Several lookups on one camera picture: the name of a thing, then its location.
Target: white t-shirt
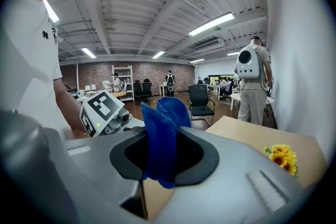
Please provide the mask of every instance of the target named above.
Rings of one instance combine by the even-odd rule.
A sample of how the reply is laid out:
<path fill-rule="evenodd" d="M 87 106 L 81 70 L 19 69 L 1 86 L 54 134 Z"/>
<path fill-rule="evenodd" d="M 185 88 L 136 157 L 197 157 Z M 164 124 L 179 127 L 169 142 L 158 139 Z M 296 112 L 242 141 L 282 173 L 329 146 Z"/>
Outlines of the white t-shirt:
<path fill-rule="evenodd" d="M 116 78 L 115 80 L 114 80 L 114 87 L 113 87 L 113 91 L 114 92 L 120 92 L 120 89 L 119 89 L 119 87 L 120 87 L 120 79 L 119 78 Z"/>
<path fill-rule="evenodd" d="M 15 109 L 62 138 L 72 130 L 57 107 L 54 79 L 62 77 L 51 20 L 43 1 L 5 0 L 0 11 L 0 106 Z"/>
<path fill-rule="evenodd" d="M 260 56 L 260 57 L 257 56 L 258 61 L 259 61 L 259 74 L 260 75 L 256 79 L 242 79 L 241 88 L 243 90 L 262 90 L 262 89 L 268 90 L 267 84 L 265 82 L 265 70 L 264 70 L 265 62 L 270 61 L 268 51 L 265 47 L 262 47 L 259 45 L 247 45 L 247 47 L 254 49 L 256 53 Z"/>
<path fill-rule="evenodd" d="M 224 88 L 225 88 L 225 91 L 229 91 L 229 89 L 230 89 L 230 86 L 231 86 L 231 81 L 227 81 L 226 83 L 225 83 L 225 85 L 224 85 Z"/>

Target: brick wall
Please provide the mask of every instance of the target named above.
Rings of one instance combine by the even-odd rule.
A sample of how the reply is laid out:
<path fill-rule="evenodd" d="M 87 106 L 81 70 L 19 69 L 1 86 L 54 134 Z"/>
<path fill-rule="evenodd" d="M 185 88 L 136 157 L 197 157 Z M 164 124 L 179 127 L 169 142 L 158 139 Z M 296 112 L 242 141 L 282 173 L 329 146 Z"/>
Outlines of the brick wall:
<path fill-rule="evenodd" d="M 164 78 L 171 70 L 176 78 L 176 87 L 187 90 L 189 84 L 194 83 L 194 67 L 188 65 L 178 65 L 160 62 L 126 62 L 126 61 L 110 61 L 81 63 L 78 66 L 79 89 L 84 89 L 85 85 L 95 84 L 97 90 L 102 90 L 103 80 L 112 82 L 112 65 L 114 67 L 126 67 L 132 65 L 133 82 L 137 79 L 142 83 L 144 79 L 150 79 L 152 82 L 152 94 L 159 94 L 159 84 L 164 82 Z M 62 66 L 61 72 L 63 82 L 72 87 L 76 86 L 76 66 Z"/>
<path fill-rule="evenodd" d="M 76 65 L 68 65 L 61 67 L 63 84 L 73 88 L 77 88 L 76 83 Z"/>

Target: black backpack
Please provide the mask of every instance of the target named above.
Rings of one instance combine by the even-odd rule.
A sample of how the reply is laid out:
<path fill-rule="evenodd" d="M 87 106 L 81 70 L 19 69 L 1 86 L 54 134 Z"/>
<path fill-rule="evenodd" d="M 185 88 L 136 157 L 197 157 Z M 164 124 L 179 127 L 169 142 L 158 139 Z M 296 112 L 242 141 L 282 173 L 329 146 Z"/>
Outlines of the black backpack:
<path fill-rule="evenodd" d="M 173 75 L 168 74 L 168 79 L 167 79 L 167 84 L 174 84 L 174 79 L 173 79 Z"/>

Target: white pants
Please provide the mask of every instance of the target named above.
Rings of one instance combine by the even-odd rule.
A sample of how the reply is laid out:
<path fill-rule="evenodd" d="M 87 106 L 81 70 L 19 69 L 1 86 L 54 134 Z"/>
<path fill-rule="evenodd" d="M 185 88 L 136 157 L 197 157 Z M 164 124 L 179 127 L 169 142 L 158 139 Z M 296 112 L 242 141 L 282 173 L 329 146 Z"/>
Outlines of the white pants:
<path fill-rule="evenodd" d="M 264 109 L 267 101 L 267 92 L 264 90 L 243 90 L 240 96 L 238 119 L 262 125 Z"/>

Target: white wall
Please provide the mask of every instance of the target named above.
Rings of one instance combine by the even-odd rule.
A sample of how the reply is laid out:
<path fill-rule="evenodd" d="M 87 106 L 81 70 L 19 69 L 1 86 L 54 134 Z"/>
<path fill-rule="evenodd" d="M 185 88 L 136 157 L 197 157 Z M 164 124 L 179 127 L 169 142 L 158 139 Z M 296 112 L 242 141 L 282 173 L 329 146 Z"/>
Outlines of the white wall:
<path fill-rule="evenodd" d="M 336 142 L 332 11 L 325 0 L 267 2 L 267 47 L 275 79 L 272 107 L 278 128 L 314 136 L 329 163 Z"/>
<path fill-rule="evenodd" d="M 236 59 L 236 57 L 233 57 L 216 62 L 199 64 L 198 75 L 201 77 L 201 79 L 204 79 L 209 75 L 234 74 Z"/>

